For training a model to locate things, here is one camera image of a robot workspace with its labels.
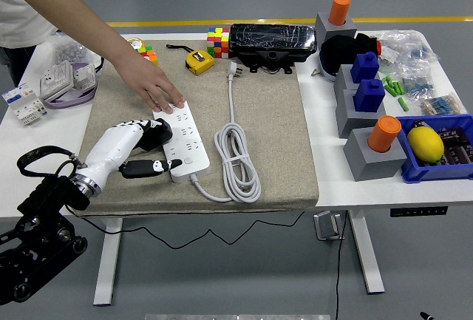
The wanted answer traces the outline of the person's hand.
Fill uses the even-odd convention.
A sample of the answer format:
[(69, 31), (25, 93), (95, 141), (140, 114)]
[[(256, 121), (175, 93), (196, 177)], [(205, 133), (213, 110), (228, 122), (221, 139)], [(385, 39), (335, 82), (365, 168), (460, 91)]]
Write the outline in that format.
[(176, 107), (183, 108), (186, 101), (184, 96), (164, 71), (136, 51), (119, 55), (112, 61), (112, 65), (129, 88), (153, 111), (171, 114), (173, 109), (167, 98)]

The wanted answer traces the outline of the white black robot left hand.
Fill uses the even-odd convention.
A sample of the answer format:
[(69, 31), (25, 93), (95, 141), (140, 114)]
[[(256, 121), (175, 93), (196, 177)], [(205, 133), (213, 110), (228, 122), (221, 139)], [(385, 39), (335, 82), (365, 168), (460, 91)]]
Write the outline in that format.
[(104, 132), (72, 181), (83, 193), (95, 196), (104, 190), (108, 176), (118, 171), (126, 179), (161, 175), (182, 165), (182, 160), (129, 161), (128, 158), (132, 150), (140, 148), (149, 152), (172, 136), (170, 125), (162, 118), (119, 123)]

